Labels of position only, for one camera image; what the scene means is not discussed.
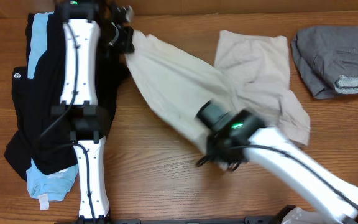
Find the beige cotton shorts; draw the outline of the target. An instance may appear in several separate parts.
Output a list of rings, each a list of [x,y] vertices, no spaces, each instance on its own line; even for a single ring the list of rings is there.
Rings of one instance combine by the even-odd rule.
[[[219,33],[213,64],[135,31],[127,67],[150,109],[202,153],[208,130],[196,118],[208,101],[225,111],[250,111],[307,146],[310,117],[290,89],[287,38]]]

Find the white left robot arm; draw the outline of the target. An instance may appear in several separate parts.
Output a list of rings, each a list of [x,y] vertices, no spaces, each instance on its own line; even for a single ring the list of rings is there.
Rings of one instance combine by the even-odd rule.
[[[65,79],[60,104],[51,114],[68,120],[68,147],[75,152],[81,202],[77,223],[112,223],[104,183],[104,146],[109,112],[96,94],[96,54],[101,44],[132,53],[131,6],[107,1],[62,1],[57,9],[65,35]]]

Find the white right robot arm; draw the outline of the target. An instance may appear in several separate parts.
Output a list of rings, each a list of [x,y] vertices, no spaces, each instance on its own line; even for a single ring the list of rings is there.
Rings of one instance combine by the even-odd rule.
[[[256,163],[301,195],[326,223],[358,223],[358,187],[325,169],[278,128],[246,110],[225,113],[212,101],[196,117],[210,131],[199,166],[222,162],[234,171],[242,163]]]

